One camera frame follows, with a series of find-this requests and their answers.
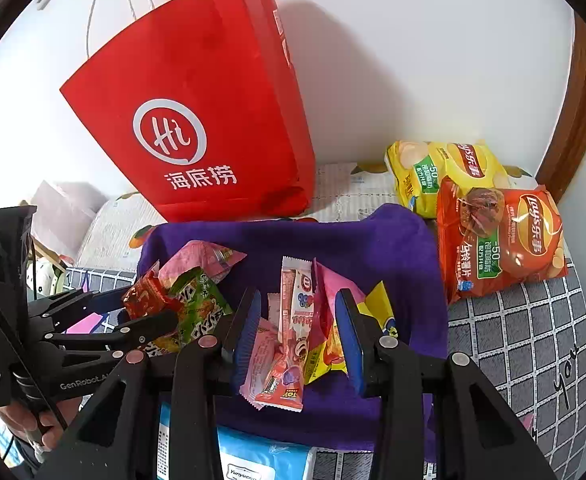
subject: metal screw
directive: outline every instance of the metal screw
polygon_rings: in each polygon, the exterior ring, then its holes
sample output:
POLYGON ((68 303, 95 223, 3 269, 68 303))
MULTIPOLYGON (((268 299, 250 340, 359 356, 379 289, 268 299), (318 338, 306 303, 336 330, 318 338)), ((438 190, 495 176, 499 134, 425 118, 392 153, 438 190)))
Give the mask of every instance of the metal screw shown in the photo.
POLYGON ((126 362, 135 365, 144 359, 144 352, 141 350, 131 350, 126 354, 126 362))
POLYGON ((213 348, 217 344, 217 337, 214 335, 203 335, 198 339, 198 345, 202 348, 213 348))
POLYGON ((384 348, 395 348, 397 346, 397 338, 392 335, 384 335, 379 339, 380 346, 384 348))
POLYGON ((470 363, 468 355, 463 354, 462 352, 455 352, 451 356, 451 360, 458 366, 466 366, 470 363))

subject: brown wooden trim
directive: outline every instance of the brown wooden trim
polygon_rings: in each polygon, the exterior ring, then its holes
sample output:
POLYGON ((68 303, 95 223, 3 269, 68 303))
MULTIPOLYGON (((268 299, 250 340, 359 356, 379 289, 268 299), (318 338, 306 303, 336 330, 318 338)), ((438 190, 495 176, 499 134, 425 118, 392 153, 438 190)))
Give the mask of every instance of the brown wooden trim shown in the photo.
POLYGON ((586 151, 586 23, 575 13, 576 38, 564 104, 536 179, 558 202, 586 151))

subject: black cable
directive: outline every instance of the black cable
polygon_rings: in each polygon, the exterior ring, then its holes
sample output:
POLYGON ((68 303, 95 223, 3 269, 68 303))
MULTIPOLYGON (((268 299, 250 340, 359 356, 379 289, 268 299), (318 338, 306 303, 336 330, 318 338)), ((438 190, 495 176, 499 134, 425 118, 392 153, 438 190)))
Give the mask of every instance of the black cable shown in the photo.
POLYGON ((14 442, 15 442, 15 435, 13 435, 10 438, 9 445, 6 448, 6 451, 4 451, 4 454, 2 455, 2 462, 4 462, 4 460, 6 460, 6 457, 9 455, 10 448, 12 447, 12 445, 13 445, 14 442))
POLYGON ((33 385, 37 389, 39 397, 42 400, 44 400, 44 403, 48 406, 49 410, 51 410, 53 415, 55 415, 55 418, 57 419, 60 427, 63 430, 65 430, 68 427, 68 425, 67 425, 66 421, 64 420, 62 413, 59 411, 57 404, 55 404, 55 402, 53 402, 51 400, 51 398, 44 392, 44 388, 42 388, 41 384, 39 383, 39 380, 36 378, 37 375, 35 373, 33 373, 33 369, 28 363, 28 358, 26 357, 26 351, 25 351, 24 347, 22 346, 22 342, 15 335, 15 332, 13 332, 13 330, 10 328, 10 325, 9 325, 8 321, 6 321, 6 317, 4 316, 4 313, 2 312, 1 309, 0 309, 0 331, 2 332, 2 334, 4 334, 6 341, 8 341, 13 352, 15 352, 15 355, 20 360, 20 363, 22 363, 24 370, 26 371, 26 373, 30 376, 31 380, 33 381, 33 385))
POLYGON ((38 282, 35 279, 35 263, 37 262, 35 258, 35 242, 33 242, 33 236, 29 235, 30 238, 30 252, 33 253, 33 300, 38 299, 38 282))

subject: blue tissue package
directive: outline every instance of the blue tissue package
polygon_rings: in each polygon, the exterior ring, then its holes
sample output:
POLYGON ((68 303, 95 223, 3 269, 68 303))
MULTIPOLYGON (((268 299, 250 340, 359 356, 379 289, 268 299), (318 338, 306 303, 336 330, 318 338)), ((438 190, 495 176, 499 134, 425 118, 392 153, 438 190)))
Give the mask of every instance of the blue tissue package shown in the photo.
MULTIPOLYGON (((157 449, 157 478, 169 480, 169 421, 171 406, 162 403, 157 449)), ((217 427, 225 480, 310 480, 315 450, 217 427)))

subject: gray checkered cloth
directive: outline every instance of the gray checkered cloth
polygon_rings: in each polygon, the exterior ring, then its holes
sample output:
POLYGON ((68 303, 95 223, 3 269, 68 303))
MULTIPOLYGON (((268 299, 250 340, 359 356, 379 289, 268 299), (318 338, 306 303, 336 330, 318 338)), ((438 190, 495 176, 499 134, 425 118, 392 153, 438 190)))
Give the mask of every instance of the gray checkered cloth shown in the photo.
MULTIPOLYGON (((68 269, 65 288, 89 274, 90 290, 134 283, 131 272, 68 269)), ((112 313, 97 332, 117 325, 112 313)), ((532 435, 558 479, 574 480, 586 444, 586 306, 573 263, 568 276, 514 285, 449 307, 449 353, 472 357, 532 435)), ((372 454, 319 449, 313 480, 366 480, 372 454)), ((424 479, 436 478, 424 464, 424 479)))

